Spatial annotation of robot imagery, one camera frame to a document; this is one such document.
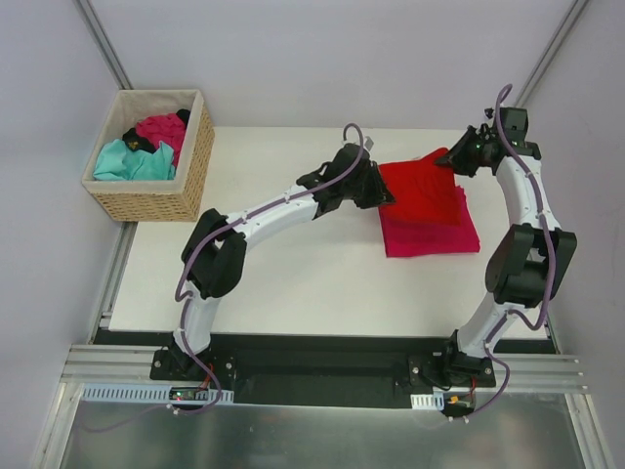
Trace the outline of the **red t shirt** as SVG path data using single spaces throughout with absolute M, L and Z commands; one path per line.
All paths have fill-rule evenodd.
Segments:
M 382 206 L 380 214 L 406 224 L 459 226 L 461 203 L 454 172 L 437 165 L 447 153 L 447 148 L 439 148 L 421 158 L 382 164 L 382 179 L 395 202 Z

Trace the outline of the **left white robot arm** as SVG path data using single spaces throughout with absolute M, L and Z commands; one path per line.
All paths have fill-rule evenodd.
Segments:
M 206 368 L 202 353 L 221 299 L 239 284 L 248 252 L 261 242 L 296 225 L 316 220 L 350 200 L 359 209 L 395 202 L 377 163 L 367 149 L 345 144 L 335 157 L 297 179 L 280 196 L 255 208 L 223 215 L 205 211 L 183 249 L 182 277 L 175 300 L 183 304 L 173 333 L 172 366 L 186 380 L 199 378 Z

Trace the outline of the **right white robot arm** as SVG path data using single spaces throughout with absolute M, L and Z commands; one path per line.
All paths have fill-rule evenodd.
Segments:
M 486 294 L 448 339 L 438 360 L 441 378 L 462 385 L 492 367 L 495 345 L 515 320 L 536 331 L 546 322 L 577 247 L 577 237 L 554 216 L 542 183 L 542 155 L 527 140 L 528 115 L 518 107 L 486 113 L 489 123 L 468 127 L 438 166 L 473 177 L 488 168 L 499 184 L 510 227 L 485 270 Z

